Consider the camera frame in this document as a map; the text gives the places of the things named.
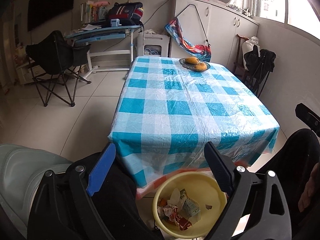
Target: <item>cabinet top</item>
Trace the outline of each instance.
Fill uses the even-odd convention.
[[[239,13],[239,12],[237,12],[237,11],[235,11],[235,10],[233,10],[233,9],[229,8],[228,6],[221,5],[221,4],[216,3],[216,2],[214,2],[214,1],[211,1],[211,0],[196,0],[196,1],[204,2],[204,3],[208,3],[208,4],[211,4],[211,5],[214,5],[214,6],[220,7],[220,8],[222,8],[222,9],[225,9],[225,10],[227,10],[227,11],[230,11],[230,12],[232,12],[232,13],[234,13],[234,14],[237,14],[237,15],[239,15],[239,16],[241,16],[241,17],[243,17],[244,19],[247,19],[247,20],[249,20],[249,21],[251,21],[251,22],[253,22],[254,24],[256,24],[256,25],[258,25],[258,26],[259,26],[259,24],[258,24],[256,21],[254,21],[254,20],[252,20],[251,18],[249,18],[249,17],[247,17],[247,16],[243,15],[242,13]]]

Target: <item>desk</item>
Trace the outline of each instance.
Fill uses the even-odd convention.
[[[208,141],[243,166],[272,152],[277,121],[229,70],[210,66],[200,73],[177,58],[146,56],[132,63],[108,139],[140,196],[172,174],[209,170]]]
[[[130,68],[98,68],[98,66],[92,67],[91,57],[105,56],[105,55],[119,55],[119,54],[130,54],[130,62],[133,61],[133,32],[135,29],[140,28],[139,25],[133,26],[118,26],[118,27],[109,27],[94,29],[92,31],[83,31],[71,34],[66,36],[67,40],[73,40],[73,45],[78,44],[88,44],[89,42],[95,41],[106,41],[112,39],[121,39],[127,37],[129,34],[131,36],[130,49],[128,50],[113,50],[113,51],[102,51],[90,53],[88,51],[88,69],[89,72],[84,76],[87,78],[91,73],[103,72],[103,71],[121,71],[121,70],[130,70]]]

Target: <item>white cabinet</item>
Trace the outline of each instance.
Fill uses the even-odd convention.
[[[207,32],[209,25],[209,16],[211,5],[196,0],[176,0],[174,15],[177,16],[189,4],[194,4],[199,12],[204,30]],[[205,44],[205,35],[201,26],[196,8],[190,5],[179,16],[178,20],[182,28],[183,37],[191,44]],[[190,57],[190,54],[184,51],[179,45],[172,41],[170,57],[183,58]]]
[[[212,56],[210,62],[221,64],[232,70],[238,48],[236,35],[239,34],[248,38],[257,36],[258,25],[252,19],[241,16],[230,8],[206,0],[175,0],[174,15],[177,16],[189,4],[194,4],[198,9],[211,45]],[[183,11],[178,19],[183,36],[187,41],[193,45],[206,45],[201,22],[193,5]],[[184,58],[190,57],[190,54],[171,39],[169,56]]]
[[[238,42],[239,38],[236,36],[239,34],[240,36],[244,36],[246,38],[251,38],[253,36],[257,36],[258,33],[258,25],[247,20],[246,18],[243,18],[241,16],[237,16],[237,22],[236,22],[236,32],[233,39],[233,44],[231,48],[231,53],[229,57],[229,61],[227,64],[228,70],[232,71],[234,62],[236,62],[236,56],[237,56],[237,50],[238,50]],[[240,53],[239,53],[239,62],[243,63],[243,56],[242,56],[242,44],[244,40],[241,40],[241,47],[240,47]]]
[[[226,66],[235,36],[237,17],[235,14],[211,5],[208,41],[211,44],[212,63]]]

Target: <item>silver bolt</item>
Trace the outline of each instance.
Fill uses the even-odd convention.
[[[276,173],[274,171],[268,171],[268,175],[270,177],[274,177],[276,175]]]
[[[80,166],[76,166],[76,171],[77,172],[81,172],[84,170],[84,166],[80,165]]]
[[[237,171],[239,172],[245,172],[245,168],[243,166],[238,166]]]
[[[46,171],[45,173],[44,173],[44,175],[46,176],[46,177],[50,177],[51,175],[52,175],[52,171]]]

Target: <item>person's hand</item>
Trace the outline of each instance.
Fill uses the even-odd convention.
[[[315,193],[315,186],[316,186],[316,176],[318,172],[319,163],[317,163],[310,174],[310,179],[306,183],[303,193],[301,194],[300,200],[298,202],[298,208],[300,212],[303,212],[305,208],[310,205],[311,198]]]

